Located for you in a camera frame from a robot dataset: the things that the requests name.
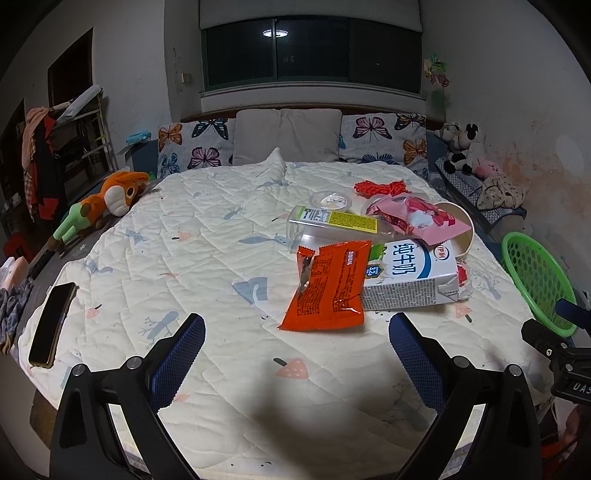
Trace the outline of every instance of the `window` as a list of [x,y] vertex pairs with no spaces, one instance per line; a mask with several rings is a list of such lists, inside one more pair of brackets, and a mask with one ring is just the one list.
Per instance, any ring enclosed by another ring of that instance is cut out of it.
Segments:
[[345,17],[247,20],[203,30],[206,90],[326,80],[419,93],[421,34]]

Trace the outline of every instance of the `pink snack package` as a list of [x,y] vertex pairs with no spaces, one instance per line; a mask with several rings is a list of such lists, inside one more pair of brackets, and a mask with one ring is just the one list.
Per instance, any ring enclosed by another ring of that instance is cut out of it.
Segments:
[[382,216],[399,233],[420,238],[427,245],[438,245],[470,230],[469,225],[411,193],[385,197],[366,214]]

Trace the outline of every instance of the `pillow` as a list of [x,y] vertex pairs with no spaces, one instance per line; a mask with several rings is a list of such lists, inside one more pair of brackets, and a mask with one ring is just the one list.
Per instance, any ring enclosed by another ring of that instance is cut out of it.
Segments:
[[193,168],[232,165],[236,120],[170,124],[158,131],[158,178]]
[[265,160],[277,146],[285,161],[339,158],[340,110],[248,109],[236,115],[234,165]]
[[425,117],[417,113],[345,115],[340,127],[339,157],[353,163],[404,165],[426,179]]

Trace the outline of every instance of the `milk carton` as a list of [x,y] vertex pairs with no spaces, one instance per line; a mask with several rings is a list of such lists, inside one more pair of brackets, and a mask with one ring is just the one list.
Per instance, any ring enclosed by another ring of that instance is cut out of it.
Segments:
[[448,240],[427,247],[417,240],[374,245],[365,271],[365,310],[423,307],[457,301],[457,264]]

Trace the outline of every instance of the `snack wrapper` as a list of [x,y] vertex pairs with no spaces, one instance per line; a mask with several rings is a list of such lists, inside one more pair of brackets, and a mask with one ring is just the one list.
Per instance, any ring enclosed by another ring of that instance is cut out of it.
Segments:
[[300,247],[297,253],[300,286],[282,330],[335,330],[363,324],[361,290],[369,250],[368,241],[320,247],[319,254]]
[[408,193],[377,201],[367,215],[382,216],[397,232],[420,238],[427,245],[441,244],[470,230],[453,215]]

